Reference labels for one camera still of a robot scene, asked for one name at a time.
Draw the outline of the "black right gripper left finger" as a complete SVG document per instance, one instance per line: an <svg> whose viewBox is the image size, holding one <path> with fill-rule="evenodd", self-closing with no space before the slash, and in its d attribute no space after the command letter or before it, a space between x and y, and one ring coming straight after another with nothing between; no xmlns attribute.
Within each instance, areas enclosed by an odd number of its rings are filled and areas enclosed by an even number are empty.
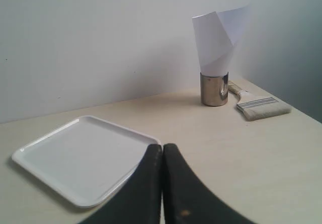
<svg viewBox="0 0 322 224"><path fill-rule="evenodd" d="M81 223L159 223L161 178L162 146L150 144L125 185Z"/></svg>

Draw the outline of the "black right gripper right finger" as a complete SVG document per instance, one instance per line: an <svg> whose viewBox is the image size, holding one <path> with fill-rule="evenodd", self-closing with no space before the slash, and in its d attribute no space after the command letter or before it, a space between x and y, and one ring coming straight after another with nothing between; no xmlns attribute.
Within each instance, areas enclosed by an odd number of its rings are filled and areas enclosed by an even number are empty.
<svg viewBox="0 0 322 224"><path fill-rule="evenodd" d="M174 143L163 147L165 223L253 223L213 194Z"/></svg>

